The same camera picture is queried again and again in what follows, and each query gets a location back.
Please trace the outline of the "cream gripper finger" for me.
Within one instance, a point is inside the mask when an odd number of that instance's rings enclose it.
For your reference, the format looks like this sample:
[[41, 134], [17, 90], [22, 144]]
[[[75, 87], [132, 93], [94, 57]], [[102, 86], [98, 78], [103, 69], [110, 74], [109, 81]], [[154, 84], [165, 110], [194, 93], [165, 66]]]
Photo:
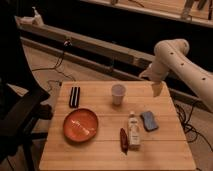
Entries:
[[157, 97], [161, 94], [161, 91], [163, 89], [163, 83], [162, 82], [153, 82], [151, 84], [152, 90], [153, 90], [153, 96]]
[[149, 69], [145, 69], [139, 74], [139, 78], [149, 78]]

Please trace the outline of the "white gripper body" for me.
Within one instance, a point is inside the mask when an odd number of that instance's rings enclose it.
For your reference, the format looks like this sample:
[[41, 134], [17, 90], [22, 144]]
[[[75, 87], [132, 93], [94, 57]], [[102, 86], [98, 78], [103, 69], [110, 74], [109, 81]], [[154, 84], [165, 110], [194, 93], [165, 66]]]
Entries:
[[169, 74], [169, 68], [158, 58], [148, 67], [149, 79], [154, 82], [163, 81]]

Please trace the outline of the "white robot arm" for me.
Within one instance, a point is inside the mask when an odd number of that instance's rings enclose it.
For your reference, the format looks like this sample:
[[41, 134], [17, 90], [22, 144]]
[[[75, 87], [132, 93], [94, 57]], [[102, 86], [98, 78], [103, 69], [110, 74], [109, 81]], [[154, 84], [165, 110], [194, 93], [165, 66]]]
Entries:
[[154, 47], [155, 59], [140, 73], [151, 81], [161, 82], [172, 70], [213, 112], [213, 74], [187, 57], [189, 43], [185, 39], [163, 40]]

